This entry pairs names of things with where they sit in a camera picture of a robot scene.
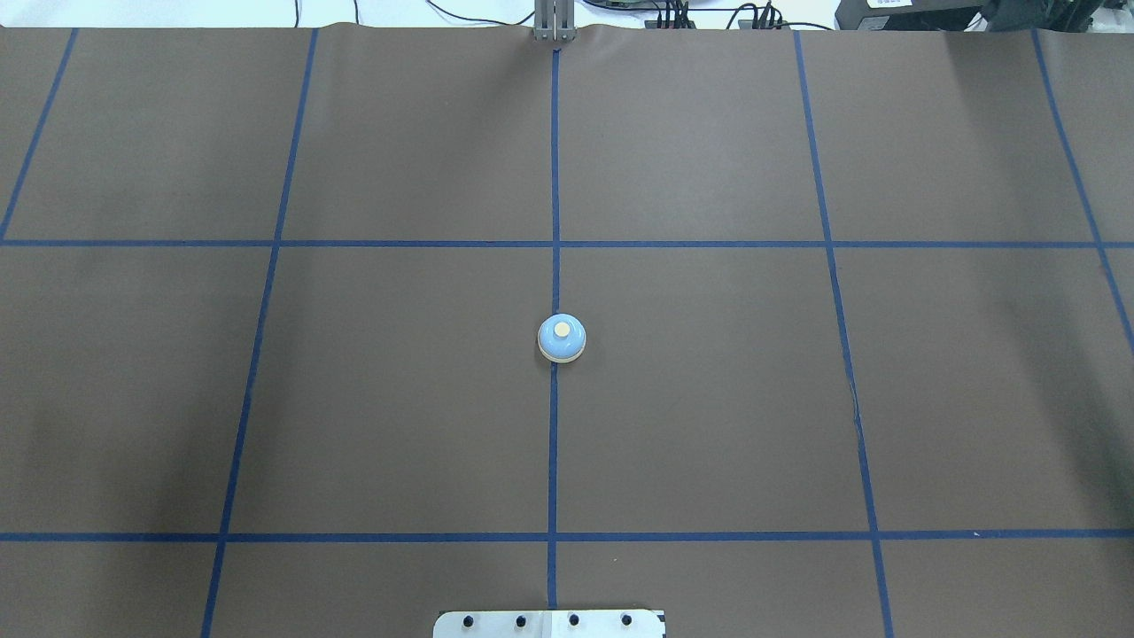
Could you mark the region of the aluminium frame post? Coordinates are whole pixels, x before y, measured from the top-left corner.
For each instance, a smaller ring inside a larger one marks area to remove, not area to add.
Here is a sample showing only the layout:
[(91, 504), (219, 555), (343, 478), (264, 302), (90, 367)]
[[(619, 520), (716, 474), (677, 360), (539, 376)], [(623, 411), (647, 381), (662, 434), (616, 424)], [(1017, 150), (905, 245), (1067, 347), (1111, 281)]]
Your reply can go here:
[(535, 0), (533, 3), (533, 39), (536, 42), (572, 42), (578, 36), (575, 1)]

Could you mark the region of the black box with label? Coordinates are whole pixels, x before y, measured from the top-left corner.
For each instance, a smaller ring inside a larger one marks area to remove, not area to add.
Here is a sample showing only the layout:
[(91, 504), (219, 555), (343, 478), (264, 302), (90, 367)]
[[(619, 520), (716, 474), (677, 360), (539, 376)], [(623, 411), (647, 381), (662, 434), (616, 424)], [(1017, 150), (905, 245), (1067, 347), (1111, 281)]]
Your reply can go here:
[(985, 1), (839, 1), (835, 24), (840, 31), (960, 32), (979, 16)]

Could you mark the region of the brown paper table mat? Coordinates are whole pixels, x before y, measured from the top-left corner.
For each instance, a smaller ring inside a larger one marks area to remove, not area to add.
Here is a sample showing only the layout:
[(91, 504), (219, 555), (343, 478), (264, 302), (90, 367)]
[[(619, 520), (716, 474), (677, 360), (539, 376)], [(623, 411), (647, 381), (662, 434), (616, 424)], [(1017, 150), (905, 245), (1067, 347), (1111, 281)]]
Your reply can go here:
[(5, 637), (587, 607), (1129, 637), (1129, 34), (3, 31)]

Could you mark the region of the white pedestal column with base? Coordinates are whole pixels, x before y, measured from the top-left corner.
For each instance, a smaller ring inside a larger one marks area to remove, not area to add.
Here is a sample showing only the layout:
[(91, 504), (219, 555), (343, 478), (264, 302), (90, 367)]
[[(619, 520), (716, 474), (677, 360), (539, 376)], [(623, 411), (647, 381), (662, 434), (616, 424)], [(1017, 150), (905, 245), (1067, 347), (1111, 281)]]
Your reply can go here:
[(454, 611), (433, 637), (665, 637), (665, 613), (648, 609)]

